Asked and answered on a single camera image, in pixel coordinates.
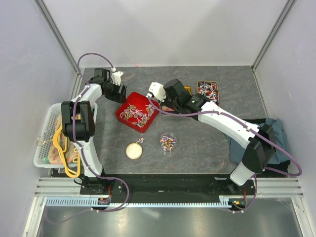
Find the red candy tray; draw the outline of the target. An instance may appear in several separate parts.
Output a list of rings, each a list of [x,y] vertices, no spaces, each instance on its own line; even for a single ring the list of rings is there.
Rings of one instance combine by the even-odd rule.
[[[116,117],[119,122],[128,127],[145,133],[152,124],[158,110],[156,110],[148,98],[138,92],[132,92],[116,111]]]

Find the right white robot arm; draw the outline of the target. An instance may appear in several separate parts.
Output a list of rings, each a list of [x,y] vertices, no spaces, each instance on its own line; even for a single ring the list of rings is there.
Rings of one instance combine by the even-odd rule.
[[[150,92],[162,106],[173,109],[176,115],[188,115],[213,126],[245,149],[241,162],[226,182],[227,191],[231,194],[242,191],[245,182],[254,174],[261,173],[276,152],[272,146],[276,139],[270,125],[242,120],[199,93],[191,95],[178,79],[164,85],[154,82]]]

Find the round wooden jar lid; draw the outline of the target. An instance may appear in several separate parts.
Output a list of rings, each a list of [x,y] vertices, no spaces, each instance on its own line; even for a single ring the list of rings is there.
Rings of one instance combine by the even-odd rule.
[[[138,143],[131,143],[126,147],[125,153],[129,159],[138,159],[143,153],[143,148]]]

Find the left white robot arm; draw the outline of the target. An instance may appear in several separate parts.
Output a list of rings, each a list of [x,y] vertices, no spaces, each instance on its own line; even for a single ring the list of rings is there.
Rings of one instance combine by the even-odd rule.
[[[123,72],[116,68],[97,68],[94,72],[95,75],[77,97],[62,102],[62,131],[77,149],[83,162],[84,175],[96,177],[91,183],[92,190],[104,194],[108,190],[108,181],[101,178],[103,166],[94,146],[95,117],[92,105],[102,96],[120,104],[125,103],[127,86],[122,83]]]

